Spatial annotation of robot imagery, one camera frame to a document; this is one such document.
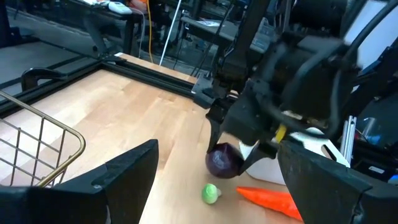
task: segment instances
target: carrot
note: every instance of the carrot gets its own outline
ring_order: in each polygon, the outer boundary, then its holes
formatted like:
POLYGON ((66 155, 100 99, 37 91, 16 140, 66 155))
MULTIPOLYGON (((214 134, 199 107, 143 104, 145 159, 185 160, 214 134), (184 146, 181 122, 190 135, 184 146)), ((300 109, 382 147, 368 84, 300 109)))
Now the carrot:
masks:
POLYGON ((237 187, 236 191, 255 204, 303 221, 292 196, 287 192, 276 192, 254 187, 237 187))

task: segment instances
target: green ball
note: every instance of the green ball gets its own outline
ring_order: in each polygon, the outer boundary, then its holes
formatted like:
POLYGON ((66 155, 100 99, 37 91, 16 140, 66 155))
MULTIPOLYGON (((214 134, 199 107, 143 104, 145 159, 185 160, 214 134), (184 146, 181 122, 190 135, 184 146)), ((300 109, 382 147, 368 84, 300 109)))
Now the green ball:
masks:
POLYGON ((201 199, 207 204, 215 203, 220 195, 220 190, 214 184, 206 184, 201 191, 201 199))

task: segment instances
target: toy carrot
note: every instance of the toy carrot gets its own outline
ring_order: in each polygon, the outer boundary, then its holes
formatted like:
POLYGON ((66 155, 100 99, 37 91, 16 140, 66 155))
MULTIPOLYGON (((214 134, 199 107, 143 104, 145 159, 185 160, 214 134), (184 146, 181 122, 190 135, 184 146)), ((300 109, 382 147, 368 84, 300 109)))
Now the toy carrot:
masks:
POLYGON ((236 191, 255 204, 303 221, 292 196, 287 192, 275 192, 254 187, 237 187, 236 191))

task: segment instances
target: wire basket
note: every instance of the wire basket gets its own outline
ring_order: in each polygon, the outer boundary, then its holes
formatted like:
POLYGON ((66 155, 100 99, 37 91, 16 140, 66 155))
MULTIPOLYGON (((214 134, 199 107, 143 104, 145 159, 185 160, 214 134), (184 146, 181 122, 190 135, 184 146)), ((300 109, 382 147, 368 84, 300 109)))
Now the wire basket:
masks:
POLYGON ((3 91, 0 96, 23 109, 0 118, 0 184, 53 187, 61 183, 67 167, 85 150, 84 137, 3 91), (65 147, 67 136, 75 138, 76 144, 65 147))

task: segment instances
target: cable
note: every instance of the cable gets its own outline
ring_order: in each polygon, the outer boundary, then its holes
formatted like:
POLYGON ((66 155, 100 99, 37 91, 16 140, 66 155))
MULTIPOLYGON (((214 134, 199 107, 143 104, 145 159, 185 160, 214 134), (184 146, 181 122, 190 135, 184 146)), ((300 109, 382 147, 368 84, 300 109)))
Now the cable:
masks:
POLYGON ((178 47, 178 50, 177 50, 177 58, 175 59, 173 70, 175 70, 175 66, 177 65, 178 58, 180 57, 182 42, 183 42, 183 38, 181 38, 180 46, 178 47))
MULTIPOLYGON (((396 7, 398 6, 398 0, 391 1, 379 11, 379 13, 373 17, 373 19, 366 25, 366 27, 358 34, 354 39, 353 43, 350 45, 343 60, 349 60, 351 56, 358 50, 362 42, 368 37, 368 35, 376 28, 376 26, 396 7)), ((315 134, 307 131, 301 124, 296 122, 296 120, 282 114, 282 112, 276 108, 272 102, 268 102, 266 105, 266 112, 271 115, 274 119, 278 120, 280 123, 286 125, 289 129, 294 132, 301 132, 311 137, 326 139, 338 129, 339 125, 339 111, 338 111, 338 87, 340 84, 340 78, 342 76, 341 69, 337 71, 335 79, 333 80, 333 88, 330 97, 330 127, 327 129, 325 134, 315 134)))
POLYGON ((172 35, 174 22, 175 22, 175 19, 177 18, 178 11, 180 10, 181 2, 182 2, 182 0, 178 0, 177 8, 175 9, 174 18, 173 18, 173 21, 172 21, 172 25, 170 26, 169 34, 167 35, 166 43, 164 44, 163 53, 162 53, 162 57, 160 58, 159 65, 162 65, 163 58, 164 58, 164 55, 166 53, 167 46, 169 44, 170 36, 172 35))
POLYGON ((233 4, 233 2, 231 1, 230 4, 229 4, 229 6, 228 6, 228 9, 226 10, 226 12, 225 12, 225 14, 224 14, 223 20, 221 21, 220 25, 219 25, 218 28, 217 28, 216 33, 214 34, 214 36, 213 36, 213 38, 212 38, 210 44, 207 46, 205 52, 203 53, 203 56, 202 56, 202 58, 201 58, 201 61, 200 61, 200 63, 198 64, 199 66, 196 65, 196 67, 195 67, 195 68, 192 70, 192 72, 191 72, 191 76, 195 73, 195 70, 196 70, 197 68, 198 68, 198 71, 197 71, 197 73, 195 74, 195 76, 198 75, 198 73, 199 73, 201 67, 203 66, 203 63, 204 63, 205 60, 206 60, 207 55, 209 54, 209 51, 210 51, 210 49, 211 49, 211 46, 213 46, 213 44, 214 44, 216 38, 217 38, 218 35, 220 34, 221 28, 223 27, 224 22, 226 21, 226 18, 228 17, 229 13, 232 11, 233 6, 234 6, 234 4, 233 4))
POLYGON ((142 40, 144 39, 145 36, 145 15, 141 10, 135 9, 133 7, 130 8, 133 11, 138 12, 139 14, 142 15, 142 32, 141 32, 141 40, 139 42, 139 52, 138 52, 138 57, 141 57, 141 45, 142 45, 142 40))
POLYGON ((147 0, 147 10, 148 10, 148 18, 149 18, 149 57, 150 62, 154 63, 154 59, 152 58, 152 19, 150 18, 150 7, 149 0, 147 0))

